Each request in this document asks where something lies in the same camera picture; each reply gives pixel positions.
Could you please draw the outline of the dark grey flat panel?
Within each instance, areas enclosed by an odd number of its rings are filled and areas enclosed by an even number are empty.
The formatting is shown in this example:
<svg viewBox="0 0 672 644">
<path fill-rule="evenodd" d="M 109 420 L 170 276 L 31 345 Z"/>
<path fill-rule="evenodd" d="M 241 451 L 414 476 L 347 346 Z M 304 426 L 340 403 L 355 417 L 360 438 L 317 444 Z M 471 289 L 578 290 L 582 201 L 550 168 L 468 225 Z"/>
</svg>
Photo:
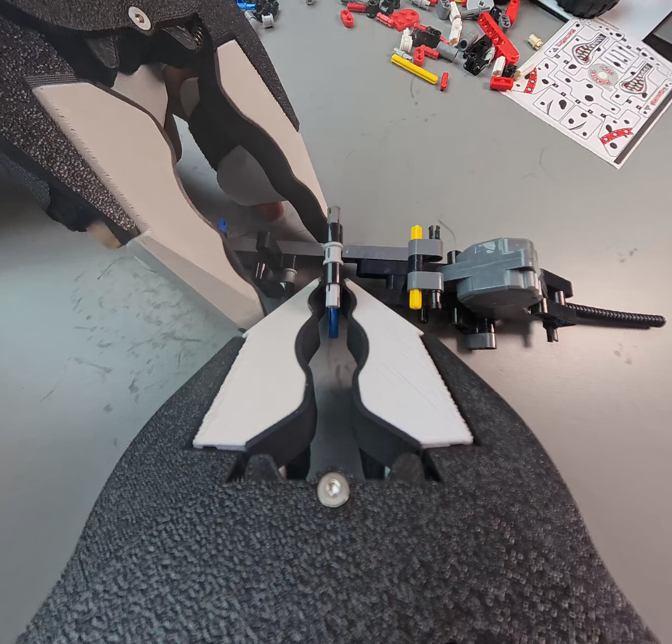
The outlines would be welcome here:
<svg viewBox="0 0 672 644">
<path fill-rule="evenodd" d="M 671 15 L 655 27 L 643 43 L 671 62 Z"/>
</svg>

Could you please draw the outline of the black technic model assembly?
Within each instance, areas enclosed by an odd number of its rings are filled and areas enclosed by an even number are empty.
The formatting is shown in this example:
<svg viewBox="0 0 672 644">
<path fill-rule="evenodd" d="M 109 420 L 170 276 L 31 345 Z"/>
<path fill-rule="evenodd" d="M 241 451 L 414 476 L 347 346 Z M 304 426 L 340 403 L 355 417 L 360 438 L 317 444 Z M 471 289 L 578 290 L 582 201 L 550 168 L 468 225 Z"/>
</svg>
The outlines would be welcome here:
<svg viewBox="0 0 672 644">
<path fill-rule="evenodd" d="M 327 210 L 327 241 L 281 242 L 269 231 L 229 238 L 233 251 L 243 254 L 253 282 L 264 295 L 288 298 L 296 288 L 299 262 L 322 262 L 326 293 L 327 332 L 339 333 L 345 301 L 345 266 L 358 278 L 384 283 L 372 294 L 389 307 L 407 307 L 426 324 L 430 312 L 442 312 L 463 335 L 467 349 L 496 348 L 496 322 L 525 319 L 542 322 L 549 342 L 560 328 L 592 324 L 608 328 L 651 329 L 666 325 L 663 316 L 620 312 L 574 304 L 571 282 L 541 268 L 533 243 L 523 238 L 496 238 L 443 251 L 440 226 L 424 236 L 414 226 L 403 247 L 346 245 L 340 209 Z"/>
</svg>

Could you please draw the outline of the yellow technic axle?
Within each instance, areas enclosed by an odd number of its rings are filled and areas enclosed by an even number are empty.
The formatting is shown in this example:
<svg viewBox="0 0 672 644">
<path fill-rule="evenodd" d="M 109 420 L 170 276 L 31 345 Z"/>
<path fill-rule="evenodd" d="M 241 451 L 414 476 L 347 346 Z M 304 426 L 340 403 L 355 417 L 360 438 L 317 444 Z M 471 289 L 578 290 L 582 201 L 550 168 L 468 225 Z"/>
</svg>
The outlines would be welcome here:
<svg viewBox="0 0 672 644">
<path fill-rule="evenodd" d="M 398 66 L 405 72 L 412 74 L 414 77 L 417 77 L 422 81 L 429 83 L 432 86 L 436 85 L 437 82 L 439 81 L 437 75 L 433 74 L 432 72 L 420 66 L 417 66 L 416 63 L 409 61 L 406 58 L 403 58 L 399 54 L 392 54 L 391 63 L 393 63 L 395 66 Z"/>
</svg>

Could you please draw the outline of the pile of red white pieces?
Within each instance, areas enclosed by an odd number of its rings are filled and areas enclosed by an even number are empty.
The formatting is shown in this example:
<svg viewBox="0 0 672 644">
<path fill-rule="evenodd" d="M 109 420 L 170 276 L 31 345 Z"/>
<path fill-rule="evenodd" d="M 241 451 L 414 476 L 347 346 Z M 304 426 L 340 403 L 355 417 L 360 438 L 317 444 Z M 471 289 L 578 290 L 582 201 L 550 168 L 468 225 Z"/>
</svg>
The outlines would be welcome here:
<svg viewBox="0 0 672 644">
<path fill-rule="evenodd" d="M 519 51 L 508 37 L 520 0 L 341 0 L 342 9 L 366 15 L 400 33 L 392 51 L 424 68 L 426 60 L 454 63 L 479 76 L 491 68 L 489 88 L 513 90 Z M 435 86 L 440 88 L 441 75 Z"/>
</svg>

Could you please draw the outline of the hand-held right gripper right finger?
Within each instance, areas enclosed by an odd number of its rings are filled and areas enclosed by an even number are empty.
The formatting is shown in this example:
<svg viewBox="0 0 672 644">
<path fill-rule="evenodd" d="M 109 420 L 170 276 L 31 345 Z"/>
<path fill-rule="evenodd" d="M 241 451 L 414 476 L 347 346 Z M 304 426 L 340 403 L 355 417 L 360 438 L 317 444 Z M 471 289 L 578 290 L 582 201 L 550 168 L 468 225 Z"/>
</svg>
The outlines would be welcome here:
<svg viewBox="0 0 672 644">
<path fill-rule="evenodd" d="M 365 479 L 383 480 L 405 455 L 414 455 L 425 474 L 428 451 L 472 445 L 473 433 L 424 333 L 351 280 L 343 298 L 356 364 L 351 425 Z"/>
</svg>

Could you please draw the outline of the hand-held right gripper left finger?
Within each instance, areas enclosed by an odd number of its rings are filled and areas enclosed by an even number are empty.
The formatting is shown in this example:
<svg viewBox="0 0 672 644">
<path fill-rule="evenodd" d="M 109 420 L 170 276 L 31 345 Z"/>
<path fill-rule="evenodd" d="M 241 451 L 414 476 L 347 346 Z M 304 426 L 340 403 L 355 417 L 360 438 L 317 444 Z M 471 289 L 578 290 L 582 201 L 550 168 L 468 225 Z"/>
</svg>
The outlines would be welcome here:
<svg viewBox="0 0 672 644">
<path fill-rule="evenodd" d="M 318 281 L 249 329 L 192 447 L 268 455 L 288 479 L 307 479 L 317 406 Z"/>
</svg>

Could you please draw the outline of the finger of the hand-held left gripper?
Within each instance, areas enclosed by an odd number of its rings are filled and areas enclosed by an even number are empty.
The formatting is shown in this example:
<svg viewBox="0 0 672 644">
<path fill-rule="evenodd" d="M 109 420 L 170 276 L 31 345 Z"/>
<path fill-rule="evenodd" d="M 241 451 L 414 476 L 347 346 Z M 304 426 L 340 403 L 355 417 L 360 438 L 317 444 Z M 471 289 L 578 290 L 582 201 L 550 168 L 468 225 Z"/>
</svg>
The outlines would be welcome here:
<svg viewBox="0 0 672 644">
<path fill-rule="evenodd" d="M 307 231 L 326 241 L 328 207 L 300 132 L 235 40 L 217 47 L 214 64 L 227 129 Z"/>
<path fill-rule="evenodd" d="M 41 83 L 32 92 L 138 228 L 128 244 L 133 254 L 241 328 L 264 318 L 220 232 L 187 196 L 174 151 L 150 113 L 84 81 Z"/>
</svg>

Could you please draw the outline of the white sticker sheet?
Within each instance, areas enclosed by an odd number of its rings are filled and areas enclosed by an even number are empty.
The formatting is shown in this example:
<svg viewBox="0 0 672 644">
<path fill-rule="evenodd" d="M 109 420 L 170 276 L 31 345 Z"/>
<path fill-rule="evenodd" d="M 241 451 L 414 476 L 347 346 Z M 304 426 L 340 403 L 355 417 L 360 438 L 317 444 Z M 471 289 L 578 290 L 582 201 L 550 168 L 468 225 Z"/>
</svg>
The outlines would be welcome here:
<svg viewBox="0 0 672 644">
<path fill-rule="evenodd" d="M 671 63 L 600 19 L 573 19 L 503 92 L 619 169 L 671 106 Z"/>
</svg>

